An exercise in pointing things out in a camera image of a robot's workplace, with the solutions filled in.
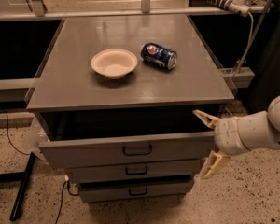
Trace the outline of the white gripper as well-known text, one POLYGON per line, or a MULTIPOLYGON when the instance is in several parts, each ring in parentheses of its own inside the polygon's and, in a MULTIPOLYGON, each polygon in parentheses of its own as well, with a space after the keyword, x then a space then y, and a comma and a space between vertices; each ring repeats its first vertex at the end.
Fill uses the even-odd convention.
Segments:
POLYGON ((240 137, 239 117, 220 119, 195 109, 192 113, 208 128, 214 129, 214 140, 221 152, 211 151, 201 170, 202 178, 208 179, 220 172, 236 156, 249 152, 240 137))

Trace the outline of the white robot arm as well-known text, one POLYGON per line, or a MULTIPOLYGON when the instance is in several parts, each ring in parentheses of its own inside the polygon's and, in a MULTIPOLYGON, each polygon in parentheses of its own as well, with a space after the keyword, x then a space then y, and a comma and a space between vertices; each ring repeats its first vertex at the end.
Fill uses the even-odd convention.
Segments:
POLYGON ((216 175, 231 156, 244 154, 253 149, 280 150, 280 96, 274 98, 267 111, 244 117, 217 118, 201 110, 193 114, 214 130, 218 152, 212 151, 206 160, 203 177, 216 175))

